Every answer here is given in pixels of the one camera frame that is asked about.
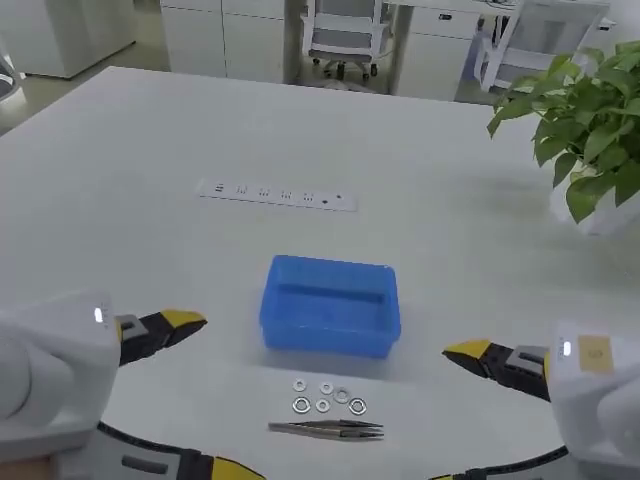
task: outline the white flower pot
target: white flower pot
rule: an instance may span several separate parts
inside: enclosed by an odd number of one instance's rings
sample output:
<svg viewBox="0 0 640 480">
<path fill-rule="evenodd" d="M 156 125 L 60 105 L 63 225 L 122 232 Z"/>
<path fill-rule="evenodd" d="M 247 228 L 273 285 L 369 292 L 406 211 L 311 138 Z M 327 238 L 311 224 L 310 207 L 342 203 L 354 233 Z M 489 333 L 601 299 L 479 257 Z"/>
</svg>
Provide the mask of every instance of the white flower pot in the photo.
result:
<svg viewBox="0 0 640 480">
<path fill-rule="evenodd" d="M 567 178 L 551 192 L 550 208 L 558 220 L 575 225 L 566 200 L 567 189 L 571 184 L 570 176 L 567 175 Z M 616 208 L 614 187 L 600 199 L 596 210 L 576 226 L 586 235 L 611 235 L 638 216 L 640 216 L 640 193 Z"/>
</svg>

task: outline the green potted plant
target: green potted plant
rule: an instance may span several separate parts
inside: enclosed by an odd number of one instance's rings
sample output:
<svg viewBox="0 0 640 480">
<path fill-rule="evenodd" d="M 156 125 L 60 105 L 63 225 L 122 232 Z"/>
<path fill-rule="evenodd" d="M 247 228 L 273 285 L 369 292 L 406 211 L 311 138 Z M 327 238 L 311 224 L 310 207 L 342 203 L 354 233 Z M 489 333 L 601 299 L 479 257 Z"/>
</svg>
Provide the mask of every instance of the green potted plant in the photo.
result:
<svg viewBox="0 0 640 480">
<path fill-rule="evenodd" d="M 487 129 L 493 137 L 505 120 L 538 115 L 535 157 L 540 166 L 555 159 L 551 209 L 606 234 L 640 215 L 640 41 L 616 45 L 608 59 L 597 49 L 580 54 L 597 64 L 594 75 L 556 57 L 512 84 Z"/>
</svg>

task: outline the wall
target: wall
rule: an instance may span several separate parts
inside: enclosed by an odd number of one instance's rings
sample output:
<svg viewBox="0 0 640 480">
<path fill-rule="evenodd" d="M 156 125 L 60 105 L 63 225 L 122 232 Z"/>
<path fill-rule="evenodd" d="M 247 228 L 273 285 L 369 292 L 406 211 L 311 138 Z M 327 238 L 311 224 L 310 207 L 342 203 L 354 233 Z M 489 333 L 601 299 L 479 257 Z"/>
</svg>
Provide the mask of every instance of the wall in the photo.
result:
<svg viewBox="0 0 640 480">
<path fill-rule="evenodd" d="M 615 43 L 640 40 L 640 0 L 610 0 L 607 18 L 617 22 Z"/>
</svg>

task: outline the office chair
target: office chair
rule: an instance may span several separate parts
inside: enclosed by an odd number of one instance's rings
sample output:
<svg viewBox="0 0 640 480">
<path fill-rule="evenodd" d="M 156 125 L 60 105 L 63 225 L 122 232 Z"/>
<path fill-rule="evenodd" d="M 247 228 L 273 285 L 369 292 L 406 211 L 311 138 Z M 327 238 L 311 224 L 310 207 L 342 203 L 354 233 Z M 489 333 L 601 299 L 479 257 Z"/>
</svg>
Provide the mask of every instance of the office chair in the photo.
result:
<svg viewBox="0 0 640 480">
<path fill-rule="evenodd" d="M 337 65 L 337 79 L 342 81 L 346 63 L 354 63 L 366 81 L 378 73 L 375 59 L 385 49 L 389 17 L 383 0 L 308 0 L 308 12 L 302 16 L 302 51 L 315 65 L 328 60 L 326 76 Z"/>
<path fill-rule="evenodd" d="M 518 77 L 547 70 L 560 54 L 574 55 L 585 68 L 578 52 L 608 10 L 608 4 L 591 1 L 522 0 L 502 36 L 482 39 L 474 68 L 482 91 L 509 88 Z"/>
</svg>

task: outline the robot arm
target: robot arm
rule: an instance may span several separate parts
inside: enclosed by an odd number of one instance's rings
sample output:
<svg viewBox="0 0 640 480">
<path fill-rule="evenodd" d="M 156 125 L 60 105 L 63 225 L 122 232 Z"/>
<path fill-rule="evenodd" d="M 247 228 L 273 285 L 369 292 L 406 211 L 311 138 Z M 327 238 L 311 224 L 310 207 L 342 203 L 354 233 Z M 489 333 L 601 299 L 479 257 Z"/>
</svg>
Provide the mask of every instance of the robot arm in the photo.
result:
<svg viewBox="0 0 640 480">
<path fill-rule="evenodd" d="M 550 401 L 566 442 L 540 457 L 439 480 L 636 480 L 640 478 L 640 361 L 623 337 L 568 322 L 551 349 L 489 340 L 443 354 L 465 370 Z"/>
<path fill-rule="evenodd" d="M 0 478 L 263 480 L 234 461 L 100 422 L 119 366 L 172 347 L 205 324 L 200 314 L 180 310 L 116 317 L 99 293 L 0 316 Z M 52 460 L 13 463 L 45 456 Z"/>
</svg>

